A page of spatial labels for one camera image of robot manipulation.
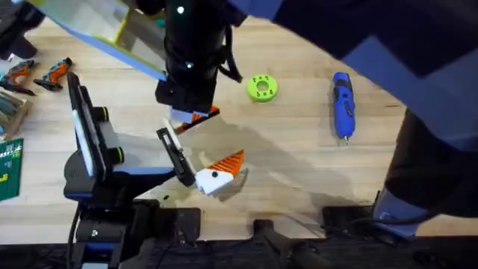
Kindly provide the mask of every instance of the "wire stripper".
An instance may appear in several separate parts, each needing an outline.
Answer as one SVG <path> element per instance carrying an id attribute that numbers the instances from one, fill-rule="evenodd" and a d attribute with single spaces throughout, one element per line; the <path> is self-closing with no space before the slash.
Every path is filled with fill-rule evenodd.
<path id="1" fill-rule="evenodd" d="M 34 79 L 34 82 L 50 91 L 61 90 L 63 87 L 58 83 L 58 79 L 67 74 L 72 65 L 70 58 L 59 61 L 42 78 Z"/>

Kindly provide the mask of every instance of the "black mount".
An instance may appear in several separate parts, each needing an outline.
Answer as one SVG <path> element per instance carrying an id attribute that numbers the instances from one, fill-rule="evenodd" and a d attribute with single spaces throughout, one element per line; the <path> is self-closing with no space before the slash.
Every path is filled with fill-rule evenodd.
<path id="1" fill-rule="evenodd" d="M 138 255 L 148 238 L 183 244 L 197 240 L 201 223 L 198 208 L 165 209 L 157 200 L 135 199 L 176 176 L 186 186 L 194 183 L 194 174 L 172 143 L 171 134 L 167 129 L 158 130 L 174 167 L 155 174 L 116 171 L 114 166 L 124 161 L 124 152 L 120 147 L 107 148 L 101 128 L 109 121 L 107 108 L 93 107 L 78 76 L 70 72 L 67 77 L 78 146 L 64 168 L 64 195 L 78 201 L 69 238 L 71 245 L 78 222 L 72 253 L 69 248 L 74 268 L 88 263 L 118 268 L 121 262 Z"/>
<path id="2" fill-rule="evenodd" d="M 262 243 L 277 268 L 336 269 L 305 240 L 290 239 L 274 230 L 271 220 L 254 221 L 254 240 Z"/>

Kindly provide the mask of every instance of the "cable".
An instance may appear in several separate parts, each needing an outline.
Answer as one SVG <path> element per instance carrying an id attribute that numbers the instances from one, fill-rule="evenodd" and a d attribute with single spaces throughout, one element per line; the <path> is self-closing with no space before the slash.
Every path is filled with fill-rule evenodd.
<path id="1" fill-rule="evenodd" d="M 66 269 L 70 269 L 72 264 L 73 236 L 75 235 L 76 223 L 78 222 L 78 219 L 80 217 L 80 211 L 81 211 L 81 204 L 78 203 L 76 205 L 76 210 L 75 210 L 75 215 L 73 216 L 72 225 L 69 228 L 68 244 L 66 246 Z"/>
<path id="2" fill-rule="evenodd" d="M 163 251 L 163 254 L 159 258 L 158 264 L 156 265 L 156 269 L 159 268 L 161 263 L 163 262 L 164 257 L 166 256 L 167 252 L 170 250 L 170 248 L 174 245 L 174 241 L 171 241 L 170 245 Z"/>
<path id="3" fill-rule="evenodd" d="M 410 217 L 408 219 L 402 219 L 402 220 L 382 220 L 382 219 L 372 218 L 372 217 L 363 217 L 363 218 L 350 221 L 347 225 L 339 229 L 337 232 L 342 234 L 348 234 L 347 232 L 348 229 L 360 223 L 380 223 L 385 225 L 402 226 L 402 225 L 418 224 L 427 220 L 431 220 L 434 217 L 438 216 L 444 209 L 450 206 L 450 204 L 454 203 L 457 199 L 462 198 L 464 194 L 466 194 L 468 191 L 471 191 L 471 190 L 473 191 L 476 188 L 476 184 L 477 184 L 475 182 L 476 178 L 477 178 L 477 175 L 476 175 L 476 172 L 473 170 L 473 168 L 469 169 L 467 176 L 462 180 L 462 182 L 458 185 L 458 187 L 455 188 L 452 194 L 450 194 L 442 203 L 440 203 L 436 207 L 430 209 L 427 213 L 422 214 L 420 216 Z"/>

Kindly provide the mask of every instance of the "metal tool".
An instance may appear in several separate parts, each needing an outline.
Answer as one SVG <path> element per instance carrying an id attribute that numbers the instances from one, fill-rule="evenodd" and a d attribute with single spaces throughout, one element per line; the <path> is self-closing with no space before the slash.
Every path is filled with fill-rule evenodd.
<path id="1" fill-rule="evenodd" d="M 73 62 L 70 58 L 61 60 L 50 68 L 42 78 L 36 78 L 33 82 L 50 91 L 61 90 L 63 87 L 58 83 L 58 79 L 67 74 L 72 65 Z"/>
<path id="2" fill-rule="evenodd" d="M 28 94 L 29 96 L 35 96 L 34 92 L 20 86 L 20 84 L 16 81 L 18 77 L 28 75 L 33 65 L 35 65 L 35 61 L 28 60 L 10 68 L 4 75 L 1 76 L 0 86 L 2 86 L 5 90 L 15 93 L 24 93 Z"/>
<path id="3" fill-rule="evenodd" d="M 332 79 L 334 86 L 334 116 L 337 136 L 349 143 L 356 130 L 355 103 L 353 102 L 352 82 L 349 74 L 337 72 Z"/>

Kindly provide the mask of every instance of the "black cable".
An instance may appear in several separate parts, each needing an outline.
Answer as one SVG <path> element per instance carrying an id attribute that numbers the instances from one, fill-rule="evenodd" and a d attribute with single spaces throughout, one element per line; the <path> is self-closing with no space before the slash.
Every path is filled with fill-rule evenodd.
<path id="1" fill-rule="evenodd" d="M 363 218 L 350 221 L 343 228 L 339 229 L 340 233 L 347 234 L 348 229 L 361 223 L 380 223 L 385 225 L 403 226 L 403 225 L 419 224 L 419 223 L 431 220 L 434 217 L 438 216 L 444 209 L 448 208 L 450 204 L 453 204 L 458 199 L 461 199 L 466 193 L 468 193 L 469 191 L 474 191 L 475 188 L 477 187 L 477 183 L 475 182 L 477 177 L 478 176 L 476 175 L 474 168 L 468 169 L 467 176 L 462 180 L 462 182 L 458 185 L 458 187 L 456 187 L 455 190 L 453 190 L 452 194 L 450 194 L 442 203 L 430 209 L 425 214 L 422 214 L 417 217 L 402 219 L 402 220 L 382 220 L 382 219 L 377 219 L 372 217 L 363 217 Z"/>
<path id="2" fill-rule="evenodd" d="M 226 62 L 229 66 L 229 70 L 219 65 L 218 66 L 219 71 L 221 71 L 221 73 L 227 76 L 228 78 L 241 83 L 243 77 L 239 73 L 239 69 L 238 69 L 238 66 L 236 65 L 234 55 L 232 54 L 232 28 L 230 25 L 226 26 L 225 36 L 226 36 L 226 45 L 224 47 L 223 53 L 224 53 Z"/>
<path id="3" fill-rule="evenodd" d="M 231 244 L 227 247 L 221 247 L 220 250 L 215 250 L 214 253 L 224 253 L 224 252 L 227 252 L 229 250 L 233 250 L 235 249 L 236 247 L 241 247 L 243 245 L 246 245 L 248 243 L 251 243 L 252 242 L 252 239 L 247 239 L 247 240 L 242 240 L 241 242 L 238 242 L 236 244 Z M 175 252 L 175 251 L 169 251 L 169 253 L 171 255 L 174 255 L 174 256 L 202 256 L 204 255 L 204 253 L 189 253 L 189 252 Z"/>
<path id="4" fill-rule="evenodd" d="M 159 258 L 158 264 L 156 265 L 156 269 L 159 268 L 159 266 L 160 266 L 161 263 L 163 262 L 164 257 L 166 256 L 166 254 L 168 253 L 168 251 L 170 250 L 170 248 L 171 248 L 173 245 L 174 245 L 174 241 L 171 241 L 170 245 L 163 251 L 163 254 L 162 254 L 161 257 Z"/>
<path id="5" fill-rule="evenodd" d="M 78 219 L 80 217 L 80 211 L 81 211 L 81 204 L 78 203 L 76 205 L 76 210 L 75 210 L 75 215 L 73 216 L 72 225 L 69 228 L 68 244 L 66 246 L 66 269 L 70 269 L 72 264 L 73 236 L 75 236 L 76 223 L 78 222 Z"/>

